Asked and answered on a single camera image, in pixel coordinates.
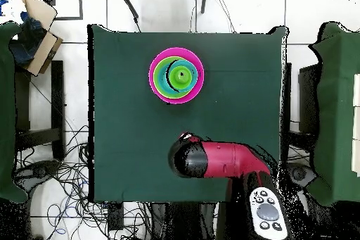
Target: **green cloth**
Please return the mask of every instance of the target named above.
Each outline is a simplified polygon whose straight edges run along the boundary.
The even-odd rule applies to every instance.
[[[185,131],[259,144],[278,160],[285,27],[272,34],[92,28],[96,201],[225,201],[227,179],[183,179],[170,170],[168,151]],[[175,46],[199,57],[205,81],[193,100],[167,105],[151,90],[148,71],[161,51]]]
[[[11,178],[15,165],[15,64],[8,44],[20,32],[15,23],[0,25],[0,198],[16,203],[25,202],[27,194]]]
[[[360,73],[360,33],[327,23],[313,45],[322,59],[317,89],[320,132],[314,151],[319,177],[307,188],[323,206],[360,201],[360,178],[352,172],[354,75]]]

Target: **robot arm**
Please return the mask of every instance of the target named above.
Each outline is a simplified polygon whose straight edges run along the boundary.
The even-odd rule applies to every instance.
[[[257,152],[244,144],[204,141],[182,134],[168,155],[171,169],[180,177],[228,177],[240,184],[233,190],[243,235],[249,240],[290,240],[291,232],[270,169]]]

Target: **white tile floor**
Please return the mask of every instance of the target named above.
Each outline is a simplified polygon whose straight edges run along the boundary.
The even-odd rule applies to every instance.
[[[292,98],[291,120],[299,120],[297,74],[299,69],[317,63],[314,53],[307,47],[314,43],[322,23],[334,20],[340,21],[351,30],[360,28],[360,0],[224,0],[229,10],[236,32],[267,33],[272,27],[286,25],[288,36],[288,62],[292,63]],[[70,10],[77,10],[77,0],[58,0],[55,6],[59,15],[63,16]],[[191,11],[194,0],[131,0],[139,14],[139,26],[142,32],[189,32]],[[51,26],[51,31],[64,39],[55,56],[55,60],[64,61],[65,71],[65,115],[70,126],[66,127],[67,141],[71,139],[73,129],[79,130],[87,125],[88,110],[88,63],[87,63],[87,24],[101,24],[114,31],[137,31],[132,15],[123,0],[82,0],[82,20],[59,20]],[[198,0],[198,32],[230,31],[229,21],[221,9],[219,0],[207,0],[205,13],[200,13],[201,0]],[[195,14],[192,20],[192,31],[195,31]],[[48,98],[51,98],[50,70],[44,75],[33,77],[32,81]],[[32,87],[30,94],[31,128],[50,127],[50,104]],[[86,141],[87,129],[79,133],[78,142]],[[30,161],[51,159],[51,150],[47,146],[37,147]],[[76,161],[76,155],[69,156],[67,161]],[[32,228],[34,234],[42,234],[45,238],[53,231],[46,218],[48,207],[60,203],[65,193],[60,185],[47,181],[35,191],[32,207]],[[137,208],[135,203],[126,203],[127,210]],[[68,215],[60,222],[58,228],[65,233],[55,233],[51,240],[69,240],[69,236],[77,229],[80,219]],[[129,213],[127,220],[133,222],[134,215]],[[107,240],[98,228],[81,224],[72,240]]]

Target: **pink bowl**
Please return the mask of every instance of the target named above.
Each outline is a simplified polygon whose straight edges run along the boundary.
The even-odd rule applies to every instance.
[[[172,56],[182,57],[182,58],[186,59],[187,61],[192,62],[192,64],[194,64],[194,66],[196,67],[196,69],[198,71],[198,81],[196,82],[194,88],[192,88],[192,90],[189,93],[187,93],[187,95],[185,95],[184,97],[181,97],[180,99],[168,99],[167,97],[161,95],[155,88],[154,80],[153,80],[155,66],[163,58],[172,57]],[[204,67],[203,67],[200,59],[192,51],[189,51],[188,49],[184,49],[182,47],[172,47],[169,49],[165,49],[164,51],[162,51],[161,53],[159,53],[156,56],[156,58],[153,60],[153,62],[151,62],[150,70],[149,70],[149,83],[150,83],[150,86],[151,86],[151,89],[153,90],[153,92],[157,96],[159,96],[160,99],[162,99],[163,101],[170,103],[170,104],[185,103],[185,102],[188,102],[191,99],[193,99],[196,95],[198,95],[201,88],[203,87]]]

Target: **remote control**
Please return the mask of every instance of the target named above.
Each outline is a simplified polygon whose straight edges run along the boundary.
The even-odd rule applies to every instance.
[[[284,216],[276,195],[266,187],[250,194],[252,223],[257,235],[268,240],[284,240],[288,236]]]

